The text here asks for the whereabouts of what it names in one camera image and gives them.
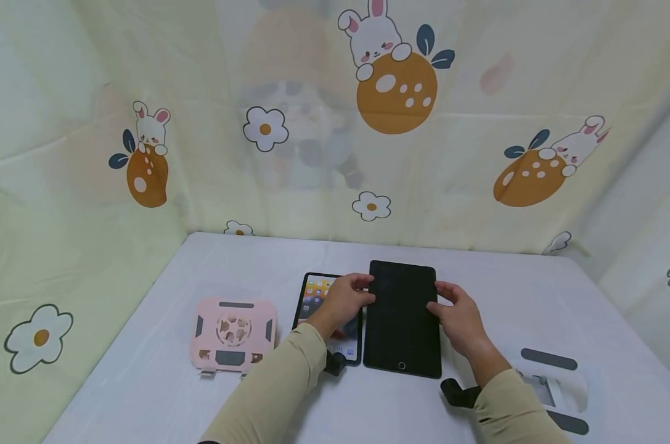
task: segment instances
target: tablet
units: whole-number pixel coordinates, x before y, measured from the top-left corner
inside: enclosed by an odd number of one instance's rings
[[[306,321],[320,308],[336,278],[339,276],[334,274],[307,273],[305,275],[293,328]],[[362,362],[362,310],[359,310],[352,321],[336,329],[333,337],[326,340],[325,344],[329,351],[342,353],[347,365],[359,365]]]
[[[422,377],[441,377],[438,318],[427,303],[437,301],[436,270],[427,266],[372,261],[377,296],[367,307],[364,365]]]

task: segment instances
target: beige sleeve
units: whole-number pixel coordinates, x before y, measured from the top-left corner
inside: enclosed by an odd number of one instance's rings
[[[325,369],[320,333],[302,323],[234,390],[202,436],[219,444],[274,443]]]
[[[514,369],[488,382],[475,412],[487,444],[571,444]]]

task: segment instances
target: hand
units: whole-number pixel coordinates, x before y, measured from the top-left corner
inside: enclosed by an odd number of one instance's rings
[[[453,348],[467,358],[476,382],[485,387],[496,375],[510,369],[510,364],[485,333],[475,301],[459,286],[448,282],[436,281],[436,290],[453,305],[429,302],[428,311],[438,317]]]
[[[448,282],[436,281],[436,290],[453,305],[429,302],[427,308],[441,321],[453,348],[468,357],[474,349],[486,346],[490,340],[475,301],[459,286]]]
[[[330,286],[322,306],[306,321],[330,339],[335,329],[353,319],[359,309],[375,301],[375,296],[364,291],[375,278],[368,274],[348,274],[338,277]]]

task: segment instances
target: fabric backdrop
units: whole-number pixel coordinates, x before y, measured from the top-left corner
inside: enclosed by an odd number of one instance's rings
[[[196,230],[568,254],[670,368],[668,94],[670,0],[0,1],[0,442]]]

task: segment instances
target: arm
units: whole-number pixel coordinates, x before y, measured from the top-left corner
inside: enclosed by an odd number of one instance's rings
[[[475,412],[488,444],[570,444],[551,420],[530,386],[492,344],[483,328],[475,301],[463,289],[436,282],[438,294],[453,306],[429,303],[453,348],[470,362],[475,382],[483,391]]]
[[[300,401],[317,385],[325,369],[327,350],[322,338],[357,315],[374,296],[360,290],[371,276],[349,274],[330,287],[324,304],[254,365],[227,399],[201,443],[270,444],[279,438]]]

